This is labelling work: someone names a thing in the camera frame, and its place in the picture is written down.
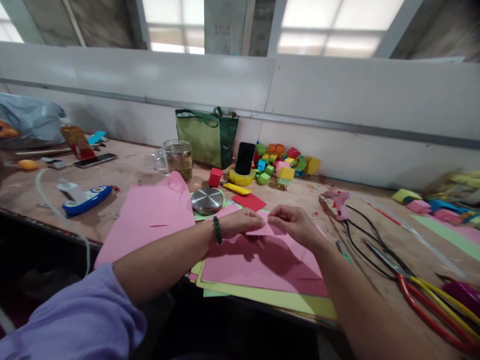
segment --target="person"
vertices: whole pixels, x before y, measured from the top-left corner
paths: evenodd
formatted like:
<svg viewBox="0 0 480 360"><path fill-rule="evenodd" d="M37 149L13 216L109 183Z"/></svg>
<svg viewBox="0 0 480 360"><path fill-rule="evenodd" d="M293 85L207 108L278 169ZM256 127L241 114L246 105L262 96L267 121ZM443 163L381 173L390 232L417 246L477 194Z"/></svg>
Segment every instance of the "person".
<svg viewBox="0 0 480 360"><path fill-rule="evenodd" d="M279 205L268 222L310 250L338 319L359 359L432 359L423 342L368 281L317 230L300 208ZM263 219L244 208L219 219L222 237L260 229ZM103 264L52 296L28 323L0 340L1 359L127 359L146 332L138 309L166 292L216 244L204 221Z"/></svg>

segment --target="black phone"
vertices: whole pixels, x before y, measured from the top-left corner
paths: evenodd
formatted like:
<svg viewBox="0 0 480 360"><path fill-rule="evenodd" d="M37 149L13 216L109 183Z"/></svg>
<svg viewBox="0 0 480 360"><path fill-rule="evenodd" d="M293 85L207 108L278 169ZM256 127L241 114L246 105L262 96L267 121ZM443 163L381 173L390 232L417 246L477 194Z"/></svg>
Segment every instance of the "black phone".
<svg viewBox="0 0 480 360"><path fill-rule="evenodd" d="M252 161L255 155L255 144L241 142L236 157L235 172L239 175L249 175L252 171Z"/></svg>
<svg viewBox="0 0 480 360"><path fill-rule="evenodd" d="M117 159L117 158L118 158L118 156L115 155L115 154L106 153L106 154L102 154L102 155L99 155L99 156L89 158L87 160L81 160L81 161L74 162L73 165L76 166L77 168L80 168L80 169L86 169L86 168L91 168L92 166L95 166L95 165L98 165L98 164L101 164L101 163L106 163L107 161Z"/></svg>

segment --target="glass jar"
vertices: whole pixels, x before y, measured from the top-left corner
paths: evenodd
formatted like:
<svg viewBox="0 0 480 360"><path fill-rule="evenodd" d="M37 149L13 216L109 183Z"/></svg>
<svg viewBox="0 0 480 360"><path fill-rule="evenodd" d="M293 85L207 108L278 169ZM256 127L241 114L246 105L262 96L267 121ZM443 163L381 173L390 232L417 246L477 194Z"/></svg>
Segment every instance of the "glass jar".
<svg viewBox="0 0 480 360"><path fill-rule="evenodd" d="M155 170L178 172L186 183L193 179L192 146L186 140L167 140L152 154Z"/></svg>

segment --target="wooden workbench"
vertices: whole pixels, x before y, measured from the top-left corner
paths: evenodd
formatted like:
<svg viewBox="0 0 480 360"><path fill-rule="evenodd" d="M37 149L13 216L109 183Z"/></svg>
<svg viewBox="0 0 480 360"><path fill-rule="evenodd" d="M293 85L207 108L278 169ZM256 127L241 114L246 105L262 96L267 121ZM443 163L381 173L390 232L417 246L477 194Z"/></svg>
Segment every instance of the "wooden workbench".
<svg viewBox="0 0 480 360"><path fill-rule="evenodd" d="M102 153L117 154L118 159L88 169L79 169L71 166L72 163L77 161L72 154L56 156L55 158L64 160L69 167L59 171L47 171L41 182L43 191L50 201L58 207L65 202L63 195L56 189L60 177L78 184L85 191L101 185L115 185L120 188L119 193L111 195L96 208L69 221L78 231L97 245L103 244L107 238L107 234L115 221L115 215L120 211L126 198L129 186L132 184L156 184L164 178L163 174L153 170L153 162L149 154L154 148L111 140L107 143L106 149ZM3 157L5 160L8 160L12 158L12 154L4 153ZM39 163L41 163L40 166L44 167L42 161L39 161ZM45 208L42 199L35 189L34 181L36 174L37 171L27 172L8 166L0 170L0 208L67 231L73 231L74 228L65 228L63 222L50 209ZM193 180L188 184L190 191L193 192L200 187L206 186L209 174L210 169L208 167L196 165L193 172ZM303 208L312 220L323 228L329 241L334 242L342 239L344 244L346 244L354 266L365 274L385 300L399 312L400 316L416 331L418 336L433 348L439 358L459 359L461 357L462 354L460 352L446 344L420 320L403 299L396 283L381 277L362 258L352 252L352 247L347 240L343 224L335 219L335 214L330 210L333 204L332 201L328 199L322 201L319 196L328 189L350 191L351 196L354 198L351 198L348 204L360 210L372 220L385 243L419 277L437 286L440 285L440 281L435 276L435 272L455 277L455 274L450 272L413 235L381 215L360 198L355 197L366 196L390 208L459 267L468 276L467 281L480 285L480 264L411 218L410 215L412 213L408 209L391 199L392 191L345 181L325 179L316 175L308 178L295 178L288 187L288 191L278 189L274 181L265 186L259 186L254 183L249 188L252 188L253 193L267 203L265 210L271 210L279 204ZM228 200L235 195L226 189L224 193ZM370 230L367 222L360 215L350 211L350 218L361 227ZM350 228L358 247L380 265L380 262L361 244L360 236L362 236L362 233L353 228L353 226Z"/></svg>

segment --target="lavender sleeve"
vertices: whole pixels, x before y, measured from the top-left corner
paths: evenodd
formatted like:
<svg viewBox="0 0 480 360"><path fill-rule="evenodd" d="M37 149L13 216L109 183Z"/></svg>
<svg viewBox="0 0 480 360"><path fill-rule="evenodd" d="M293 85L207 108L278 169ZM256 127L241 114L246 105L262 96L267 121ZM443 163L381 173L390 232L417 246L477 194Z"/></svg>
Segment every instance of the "lavender sleeve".
<svg viewBox="0 0 480 360"><path fill-rule="evenodd" d="M104 264L56 293L0 340L0 359L127 359L147 322Z"/></svg>

